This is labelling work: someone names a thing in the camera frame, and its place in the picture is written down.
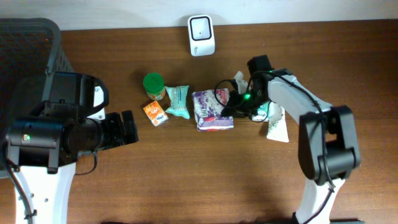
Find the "snack package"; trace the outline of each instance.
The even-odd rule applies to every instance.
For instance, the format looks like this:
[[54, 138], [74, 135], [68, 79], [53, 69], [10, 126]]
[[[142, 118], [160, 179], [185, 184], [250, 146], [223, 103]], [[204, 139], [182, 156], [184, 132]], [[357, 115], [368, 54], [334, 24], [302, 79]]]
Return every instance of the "snack package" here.
[[[226, 104], [229, 99], [227, 88], [216, 90], [218, 99]], [[195, 120], [198, 131], [217, 131], [231, 129], [234, 120], [230, 117], [222, 117], [221, 106], [214, 97], [214, 90], [205, 90], [192, 93]]]
[[252, 116], [252, 117], [251, 117], [251, 120], [252, 120], [252, 121], [257, 121], [257, 122], [260, 122], [260, 121], [268, 122], [269, 116], [271, 115], [271, 114], [270, 114], [270, 115], [268, 115], [268, 117], [267, 117], [267, 114], [271, 112], [271, 110], [268, 111], [268, 108], [271, 107], [271, 105], [269, 105], [270, 103], [272, 103], [272, 102], [268, 101], [267, 103], [264, 103], [263, 105], [261, 105], [261, 106], [257, 109], [257, 115], [256, 115], [256, 116]]
[[156, 100], [145, 106], [144, 111], [155, 127], [169, 119]]
[[189, 86], [166, 87], [171, 101], [171, 107], [166, 110], [166, 113], [181, 116], [185, 119], [190, 118], [187, 109], [188, 88]]

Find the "wooden table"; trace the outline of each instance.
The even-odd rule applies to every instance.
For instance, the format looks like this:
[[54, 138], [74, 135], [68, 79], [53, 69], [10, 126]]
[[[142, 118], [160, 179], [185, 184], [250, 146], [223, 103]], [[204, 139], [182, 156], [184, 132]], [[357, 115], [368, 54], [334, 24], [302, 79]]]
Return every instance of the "wooden table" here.
[[[110, 91], [108, 112], [132, 110], [140, 141], [99, 153], [90, 175], [76, 176], [68, 223], [239, 223], [289, 218], [302, 198], [298, 125], [288, 115], [289, 143], [266, 139], [267, 123], [235, 119], [229, 131], [200, 133], [193, 118], [170, 115], [153, 127], [142, 111], [142, 79], [162, 74], [168, 86], [208, 90], [267, 54], [301, 84], [354, 112], [362, 165], [339, 192], [332, 219], [398, 220], [398, 21], [216, 26], [214, 55], [194, 58], [186, 27], [62, 32], [76, 72]], [[163, 100], [164, 109], [169, 104]], [[188, 106], [193, 117], [192, 99]], [[82, 158], [78, 172], [92, 158]], [[0, 180], [1, 223], [14, 222], [14, 188]]]

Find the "small orange carton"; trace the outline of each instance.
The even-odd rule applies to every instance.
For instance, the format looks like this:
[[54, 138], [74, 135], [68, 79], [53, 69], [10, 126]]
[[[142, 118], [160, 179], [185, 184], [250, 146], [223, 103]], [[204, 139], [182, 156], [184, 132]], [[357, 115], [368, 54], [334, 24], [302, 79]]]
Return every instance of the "small orange carton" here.
[[144, 111], [155, 127], [169, 119], [156, 100], [145, 106]]

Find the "purple package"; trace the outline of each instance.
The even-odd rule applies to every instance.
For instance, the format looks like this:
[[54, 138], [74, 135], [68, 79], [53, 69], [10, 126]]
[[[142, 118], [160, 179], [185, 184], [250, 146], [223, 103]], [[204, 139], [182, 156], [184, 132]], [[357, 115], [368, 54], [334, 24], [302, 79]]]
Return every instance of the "purple package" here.
[[[226, 104], [229, 99], [227, 88], [216, 90], [218, 99]], [[223, 106], [214, 98], [214, 90], [192, 93], [195, 120], [199, 131], [217, 131], [234, 127], [232, 117], [222, 117]]]

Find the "teal wrapper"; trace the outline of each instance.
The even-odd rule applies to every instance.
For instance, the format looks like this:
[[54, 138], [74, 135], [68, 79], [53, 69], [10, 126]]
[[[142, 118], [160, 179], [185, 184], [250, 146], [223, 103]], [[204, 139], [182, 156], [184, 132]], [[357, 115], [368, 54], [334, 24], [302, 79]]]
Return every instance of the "teal wrapper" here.
[[263, 105], [261, 105], [258, 109], [257, 109], [257, 116], [253, 116], [251, 119], [253, 121], [263, 121], [263, 122], [267, 122], [269, 119], [269, 116], [267, 118], [267, 114], [268, 114], [268, 104], [270, 103], [270, 101], [268, 101], [267, 103], [264, 103]]
[[190, 118], [187, 109], [188, 88], [189, 86], [166, 87], [171, 101], [171, 107], [166, 110], [166, 113], [181, 116], [185, 119]]

